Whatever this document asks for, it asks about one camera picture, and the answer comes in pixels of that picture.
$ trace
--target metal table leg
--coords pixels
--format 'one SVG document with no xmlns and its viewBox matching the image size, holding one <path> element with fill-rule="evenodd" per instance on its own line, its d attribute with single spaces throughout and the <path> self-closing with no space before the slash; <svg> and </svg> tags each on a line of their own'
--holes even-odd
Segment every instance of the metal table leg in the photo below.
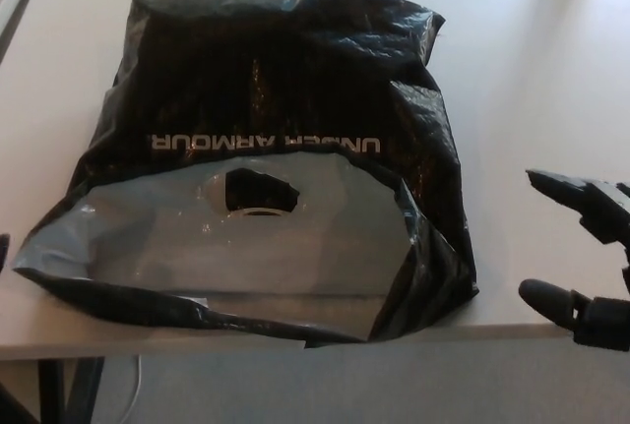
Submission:
<svg viewBox="0 0 630 424">
<path fill-rule="evenodd" d="M 65 395 L 63 361 L 39 360 L 39 420 L 41 424 L 63 424 Z"/>
</svg>

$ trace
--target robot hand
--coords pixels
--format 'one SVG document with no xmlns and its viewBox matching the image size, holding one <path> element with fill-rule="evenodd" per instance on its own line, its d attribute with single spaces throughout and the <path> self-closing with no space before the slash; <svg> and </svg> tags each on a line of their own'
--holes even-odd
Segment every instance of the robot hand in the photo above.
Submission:
<svg viewBox="0 0 630 424">
<path fill-rule="evenodd" d="M 602 244 L 620 242 L 630 262 L 630 184 L 616 185 L 529 171 L 532 186 L 582 215 L 580 224 Z M 630 292 L 630 268 L 622 270 Z M 523 300 L 557 326 L 573 332 L 576 343 L 611 350 L 630 350 L 630 301 L 590 299 L 538 279 L 519 287 Z"/>
</svg>

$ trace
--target wrinkled plastic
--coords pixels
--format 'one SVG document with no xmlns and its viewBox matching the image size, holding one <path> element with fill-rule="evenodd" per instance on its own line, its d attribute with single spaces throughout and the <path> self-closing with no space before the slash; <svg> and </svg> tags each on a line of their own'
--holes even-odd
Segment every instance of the wrinkled plastic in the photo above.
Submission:
<svg viewBox="0 0 630 424">
<path fill-rule="evenodd" d="M 403 0 L 133 0 L 124 56 L 91 146 L 68 195 L 35 227 L 14 267 L 76 307 L 128 324 L 313 343 L 386 339 L 429 326 L 476 294 L 460 165 L 425 68 L 442 23 Z M 248 223 L 234 225 L 256 226 L 247 235 L 245 227 L 221 232 L 225 213 L 193 193 L 228 166 L 258 166 L 294 187 L 285 190 L 294 195 L 288 205 L 277 205 L 287 213 L 240 218 Z M 325 209 L 300 211 L 317 196 Z M 178 212 L 196 227 L 177 220 Z M 370 231 L 379 219 L 387 229 Z M 288 257 L 263 240 L 280 225 L 294 256 L 285 276 Z M 230 256 L 222 238 L 242 245 Z M 320 242 L 329 261 L 309 268 L 299 259 L 300 241 Z M 256 243 L 268 258 L 246 261 Z M 195 256 L 186 257 L 193 244 Z M 160 276 L 152 266 L 165 247 L 171 262 Z M 214 270 L 201 265 L 213 256 L 223 259 Z M 313 280 L 326 265 L 338 277 Z M 248 274 L 235 280 L 238 268 Z M 210 296 L 210 309 L 179 297 L 195 287 Z M 226 314 L 232 293 L 249 295 L 238 314 Z M 273 314 L 261 318 L 266 307 L 253 307 L 252 294 L 277 295 L 273 306 L 265 303 Z M 344 305 L 320 301 L 302 308 L 306 317 L 291 316 L 294 302 L 283 306 L 296 295 L 336 294 Z M 350 307 L 352 297 L 371 306 Z M 344 307 L 346 322 L 333 324 Z M 369 316 L 367 333 L 351 326 L 352 314 L 357 322 Z"/>
</svg>

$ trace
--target black plastic bag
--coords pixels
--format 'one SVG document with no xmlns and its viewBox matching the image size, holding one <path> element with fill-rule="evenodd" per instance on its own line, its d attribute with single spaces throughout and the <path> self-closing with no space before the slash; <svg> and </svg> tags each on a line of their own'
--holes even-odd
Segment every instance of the black plastic bag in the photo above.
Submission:
<svg viewBox="0 0 630 424">
<path fill-rule="evenodd" d="M 438 14 L 403 0 L 133 0 L 124 56 L 91 146 L 67 196 L 33 229 L 14 268 L 89 314 L 127 324 L 310 343 L 381 340 L 433 324 L 477 293 L 460 164 L 441 93 L 425 67 L 442 24 Z M 298 152 L 311 155 L 295 158 Z M 369 173 L 391 191 L 409 249 L 365 336 L 310 321 L 224 314 L 173 288 L 91 274 L 97 258 L 116 255 L 111 250 L 133 229 L 152 245 L 149 232 L 165 209 L 180 209 L 168 205 L 172 194 L 180 190 L 192 200 L 188 185 L 178 185 L 180 174 L 227 177 L 234 170 L 226 166 L 244 170 L 230 160 L 255 167 L 258 159 L 264 166 L 306 163 L 305 173 L 322 162 L 325 176 L 311 179 L 318 185 L 311 196 L 327 192 L 326 173 L 333 172 L 337 178 L 352 172 L 363 180 L 354 183 L 365 186 L 361 173 Z M 269 202 L 278 189 L 274 208 L 288 203 L 290 212 L 297 204 L 299 189 L 290 182 L 274 188 L 273 180 L 251 179 L 249 195 L 249 181 L 238 191 L 245 198 Z M 269 181 L 269 196 L 260 196 L 261 180 Z M 158 210 L 153 200 L 161 200 Z M 189 201 L 183 211 L 197 215 L 200 205 Z M 169 235 L 176 232 L 174 216 L 166 215 Z M 215 225 L 203 229 L 212 234 Z M 144 248 L 138 238 L 130 249 Z M 154 243 L 161 248 L 163 237 Z"/>
</svg>

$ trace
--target table surface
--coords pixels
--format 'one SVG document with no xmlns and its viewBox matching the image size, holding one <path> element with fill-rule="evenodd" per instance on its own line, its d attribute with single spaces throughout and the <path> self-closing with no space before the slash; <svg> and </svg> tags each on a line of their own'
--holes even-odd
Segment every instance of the table surface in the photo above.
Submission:
<svg viewBox="0 0 630 424">
<path fill-rule="evenodd" d="M 445 16 L 429 69 L 460 153 L 480 294 L 409 339 L 558 333 L 518 297 L 537 277 L 627 295 L 623 251 L 529 186 L 526 168 L 630 180 L 630 0 L 412 0 Z M 0 226 L 13 256 L 64 194 L 121 54 L 130 0 L 31 0 L 0 66 Z M 0 359 L 283 341 L 104 323 L 0 275 Z"/>
</svg>

